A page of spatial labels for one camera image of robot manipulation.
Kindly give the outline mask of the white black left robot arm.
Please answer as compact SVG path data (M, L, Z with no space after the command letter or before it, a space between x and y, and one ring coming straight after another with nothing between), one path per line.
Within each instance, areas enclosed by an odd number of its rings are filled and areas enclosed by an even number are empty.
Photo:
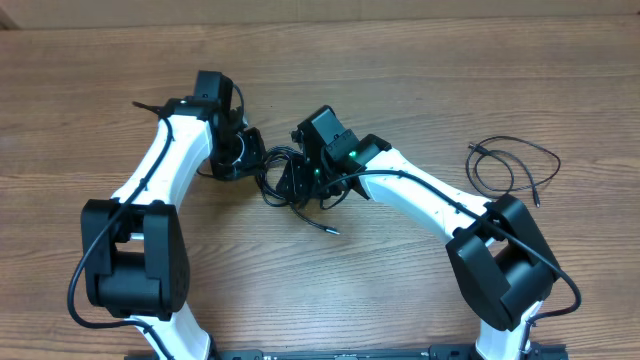
M239 87L201 70L194 92L152 106L154 141L129 180L107 200L81 212L83 255L67 290L67 310L89 329L135 327L156 359L216 359L213 337L187 304L190 264L179 210L193 178L208 163L210 178L230 182L264 168L266 150Z

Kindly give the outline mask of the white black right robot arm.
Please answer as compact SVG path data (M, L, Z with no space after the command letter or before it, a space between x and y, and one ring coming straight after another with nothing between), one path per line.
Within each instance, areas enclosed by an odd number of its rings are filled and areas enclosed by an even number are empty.
M289 200L342 199L350 191L389 205L444 244L460 292L480 318L473 354L480 359L531 359L531 330L545 318L572 313L581 301L543 313L560 268L527 207L458 190L411 164L375 135L291 135L298 150L277 188Z

